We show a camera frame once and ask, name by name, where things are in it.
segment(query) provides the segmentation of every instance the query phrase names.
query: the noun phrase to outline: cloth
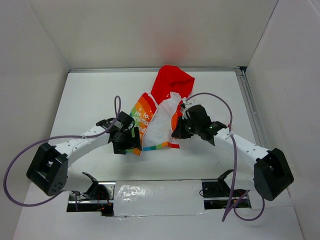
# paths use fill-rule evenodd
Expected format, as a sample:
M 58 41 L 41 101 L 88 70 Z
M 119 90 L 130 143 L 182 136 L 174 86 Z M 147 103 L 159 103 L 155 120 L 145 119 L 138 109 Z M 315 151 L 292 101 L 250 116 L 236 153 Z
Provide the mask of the cloth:
M 194 77 L 177 66 L 165 65 L 159 70 L 151 92 L 144 92 L 130 113 L 139 127 L 142 151 L 180 148 L 188 142 L 171 134 L 182 116 L 180 104 L 191 93 L 194 82 Z M 128 152 L 141 154 L 137 148 Z

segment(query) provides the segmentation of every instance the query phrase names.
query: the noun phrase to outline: black bracket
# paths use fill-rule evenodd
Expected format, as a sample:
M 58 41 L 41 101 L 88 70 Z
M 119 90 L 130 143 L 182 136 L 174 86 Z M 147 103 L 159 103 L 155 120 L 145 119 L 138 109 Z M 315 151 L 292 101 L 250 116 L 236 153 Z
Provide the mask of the black bracket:
M 244 73 L 246 73 L 246 71 L 247 71 L 247 66 L 238 66 L 238 68 L 240 69 L 240 71 L 242 72 L 244 72 Z
M 267 152 L 268 155 L 258 158 L 254 165 L 254 187 L 264 199 L 273 201 L 295 179 L 281 150 L 275 148 Z
M 87 172 L 82 172 L 84 175 L 86 175 L 88 178 L 91 179 L 92 181 L 92 185 L 89 187 L 89 189 L 84 193 L 84 195 L 88 198 L 88 199 L 98 199 L 98 195 L 102 194 L 101 196 L 103 197 L 103 199 L 110 199 L 110 195 L 108 193 L 108 190 L 106 189 L 106 187 L 103 184 L 99 184 L 98 180 L 96 178 L 94 178 L 92 175 L 90 175 Z
M 230 194 L 230 187 L 226 184 L 226 177 L 234 170 L 230 169 L 225 171 L 217 180 L 203 181 L 202 191 L 204 198 L 227 198 Z M 240 197 L 245 192 L 244 189 L 235 189 L 233 192 L 234 197 Z
M 107 129 L 114 118 L 104 119 L 96 123 Z M 109 143 L 113 144 L 113 153 L 126 154 L 126 150 L 138 148 L 142 150 L 140 143 L 139 128 L 134 127 L 135 120 L 125 112 L 120 112 L 116 122 L 109 130 Z
M 39 146 L 26 176 L 48 196 L 57 195 L 66 185 L 68 158 L 49 143 Z
M 201 105 L 194 105 L 186 110 L 187 119 L 178 118 L 178 123 L 172 133 L 172 137 L 176 139 L 188 139 L 194 134 L 199 135 L 202 140 L 215 145 L 214 136 L 221 129 L 226 129 L 227 126 L 219 121 L 211 122 L 205 108 Z

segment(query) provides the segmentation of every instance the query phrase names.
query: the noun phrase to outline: red cloth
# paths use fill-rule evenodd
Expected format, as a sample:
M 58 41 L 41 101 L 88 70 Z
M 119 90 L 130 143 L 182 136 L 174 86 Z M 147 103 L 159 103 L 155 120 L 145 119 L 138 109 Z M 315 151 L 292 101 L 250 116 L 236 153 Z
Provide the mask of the red cloth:
M 170 98 L 170 92 L 187 98 L 194 86 L 195 78 L 182 71 L 177 66 L 164 65 L 160 68 L 153 84 L 151 95 L 159 105 Z

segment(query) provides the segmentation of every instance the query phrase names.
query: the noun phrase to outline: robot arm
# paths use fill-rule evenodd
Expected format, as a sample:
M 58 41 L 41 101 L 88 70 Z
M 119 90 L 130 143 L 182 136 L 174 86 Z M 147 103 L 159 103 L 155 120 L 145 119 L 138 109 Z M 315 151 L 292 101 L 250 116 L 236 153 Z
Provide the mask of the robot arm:
M 128 149 L 141 148 L 139 129 L 134 127 L 132 117 L 122 111 L 114 125 L 112 120 L 99 121 L 81 138 L 57 145 L 40 145 L 26 176 L 48 196 L 57 195 L 60 191 L 79 191 L 90 195 L 98 186 L 98 181 L 86 172 L 72 172 L 70 166 L 76 160 L 108 143 L 113 144 L 115 154 L 126 154 Z
M 173 138 L 186 139 L 194 134 L 210 144 L 234 151 L 231 134 L 236 142 L 238 158 L 245 161 L 254 173 L 254 187 L 266 200 L 273 201 L 294 181 L 284 153 L 275 148 L 269 150 L 247 141 L 219 121 L 211 121 L 201 105 L 183 103 L 183 116 L 178 119 Z

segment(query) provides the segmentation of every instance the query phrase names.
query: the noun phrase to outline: white wall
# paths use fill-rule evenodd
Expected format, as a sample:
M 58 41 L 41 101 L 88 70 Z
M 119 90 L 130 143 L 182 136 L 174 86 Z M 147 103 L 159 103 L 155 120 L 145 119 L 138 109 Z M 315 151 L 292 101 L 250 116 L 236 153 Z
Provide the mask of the white wall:
M 277 0 L 28 0 L 71 68 L 247 66 Z
M 10 160 L 36 140 L 49 136 L 67 68 L 24 0 L 0 5 L 0 179 Z M 24 201 L 26 171 L 34 150 L 18 161 L 9 176 L 12 195 Z M 0 188 L 1 239 L 12 239 L 21 207 Z
M 319 64 L 319 11 L 310 0 L 279 0 L 247 78 L 270 146 L 295 168 L 289 192 L 305 240 L 320 236 Z

